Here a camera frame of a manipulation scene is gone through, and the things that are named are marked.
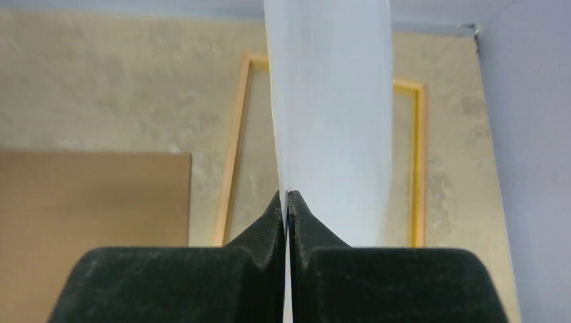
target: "white ceiling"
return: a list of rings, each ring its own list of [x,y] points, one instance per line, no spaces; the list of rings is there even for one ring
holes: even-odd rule
[[[392,0],[393,21],[443,25],[482,24],[491,21],[515,1]],[[0,0],[0,5],[96,9],[179,16],[263,18],[263,0]]]

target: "brown panel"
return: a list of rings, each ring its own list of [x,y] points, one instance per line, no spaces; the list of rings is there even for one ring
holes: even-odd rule
[[[190,155],[0,152],[0,322],[45,322],[98,246],[186,246]]]

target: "white paper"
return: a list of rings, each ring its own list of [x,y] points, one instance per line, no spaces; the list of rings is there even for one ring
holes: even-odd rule
[[[284,204],[299,190],[352,246],[382,244],[392,161],[388,0],[265,0]]]

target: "wooden frame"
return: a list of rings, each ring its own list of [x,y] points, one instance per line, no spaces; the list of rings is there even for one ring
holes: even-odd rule
[[[234,174],[236,159],[240,147],[240,134],[244,105],[248,97],[248,81],[253,68],[269,68],[269,61],[264,54],[245,52],[240,64],[238,92],[234,102],[234,117],[230,125],[230,140],[226,151],[226,165],[220,189],[220,201],[216,215],[216,223],[212,243],[223,246],[228,235],[228,213],[234,200]],[[394,79],[393,91],[412,96],[411,113],[411,154],[410,154],[410,184],[409,184],[409,229],[408,246],[424,247],[425,214],[426,214],[426,85],[406,79]]]

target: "beige wall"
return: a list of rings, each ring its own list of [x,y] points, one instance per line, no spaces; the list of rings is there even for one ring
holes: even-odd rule
[[[189,243],[208,245],[240,55],[243,50],[265,52],[265,47],[261,24],[0,10],[0,148],[190,151]],[[504,218],[473,41],[395,34],[394,71],[395,77],[428,84],[427,244],[476,253],[515,321]],[[269,109],[269,91],[261,77],[255,85],[260,98],[250,102],[251,112]],[[395,100],[395,107],[407,105],[405,98]],[[263,212],[277,189],[269,120],[267,113],[246,117],[247,131],[253,131],[244,135],[243,154],[250,168],[238,176],[232,236],[253,221],[248,217]],[[395,145],[409,140],[402,136],[395,130]],[[405,152],[398,148],[393,156],[399,163],[395,181],[401,192],[407,190]],[[406,198],[399,200],[394,215],[406,210]],[[403,231],[402,217],[394,219],[389,226]],[[392,245],[402,245],[402,234],[393,237]]]

